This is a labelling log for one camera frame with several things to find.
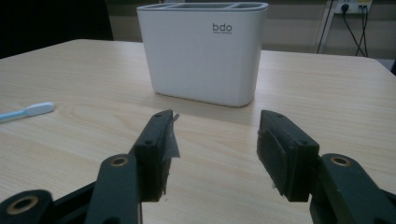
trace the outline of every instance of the black cable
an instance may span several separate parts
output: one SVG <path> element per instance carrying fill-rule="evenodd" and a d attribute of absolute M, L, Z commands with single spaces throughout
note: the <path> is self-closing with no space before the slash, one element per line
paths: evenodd
<path fill-rule="evenodd" d="M 349 5 L 348 4 L 344 4 L 343 6 L 341 6 L 341 9 L 343 10 L 343 19 L 344 19 L 344 23 L 346 24 L 347 29 L 349 30 L 349 32 L 352 34 L 353 37 L 353 41 L 355 41 L 356 46 L 358 47 L 358 50 L 361 52 L 361 54 L 363 55 L 363 57 L 366 57 L 366 55 L 364 54 L 363 50 L 361 50 L 361 47 L 358 44 L 358 41 L 356 41 L 355 36 L 352 33 L 352 30 L 350 29 L 349 25 L 347 24 L 347 19 L 346 19 L 346 14 L 347 14 L 347 10 L 349 9 Z"/>
<path fill-rule="evenodd" d="M 367 42 L 366 42 L 366 27 L 367 27 L 369 12 L 367 6 L 360 8 L 361 8 L 361 26 L 363 30 L 363 33 L 361 34 L 361 41 L 364 41 L 364 51 L 366 53 L 366 57 L 369 57 L 369 54 L 367 52 Z M 359 53 L 359 49 L 356 50 L 355 56 L 358 56 L 358 53 Z"/>
<path fill-rule="evenodd" d="M 321 37 L 320 37 L 320 41 L 319 41 L 317 53 L 319 53 L 321 41 L 322 41 L 322 39 L 323 39 L 324 31 L 326 30 L 326 26 L 327 26 L 327 20 L 329 19 L 330 11 L 332 11 L 332 2 L 330 3 L 329 12 L 327 13 L 326 21 L 324 22 L 323 31 L 322 31 L 322 35 L 321 35 Z"/>

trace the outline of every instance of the wall socket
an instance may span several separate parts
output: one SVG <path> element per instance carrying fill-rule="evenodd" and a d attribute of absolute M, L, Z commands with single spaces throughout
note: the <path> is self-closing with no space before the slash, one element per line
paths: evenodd
<path fill-rule="evenodd" d="M 349 9 L 346 14 L 361 14 L 361 7 L 364 6 L 367 7 L 367 12 L 369 12 L 372 3 L 373 0 L 338 0 L 334 13 L 342 14 L 343 11 L 341 10 L 341 6 L 344 4 L 349 5 Z"/>

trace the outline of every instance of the light wood tabletop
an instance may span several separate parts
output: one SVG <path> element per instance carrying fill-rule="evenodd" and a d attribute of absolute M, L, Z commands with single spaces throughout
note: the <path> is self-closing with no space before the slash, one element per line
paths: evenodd
<path fill-rule="evenodd" d="M 372 59 L 263 51 L 243 107 L 156 94 L 141 43 L 75 40 L 0 60 L 0 113 L 47 101 L 51 113 L 0 123 L 0 201 L 28 189 L 58 199 L 91 183 L 165 109 L 180 115 L 181 158 L 167 194 L 143 203 L 144 223 L 312 223 L 309 203 L 280 196 L 257 156 L 262 109 L 396 193 L 396 77 Z"/>

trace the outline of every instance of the chair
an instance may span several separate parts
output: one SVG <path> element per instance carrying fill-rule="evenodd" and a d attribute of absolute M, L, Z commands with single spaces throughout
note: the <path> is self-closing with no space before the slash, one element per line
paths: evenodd
<path fill-rule="evenodd" d="M 113 40 L 105 0 L 0 1 L 0 59 L 81 38 Z"/>

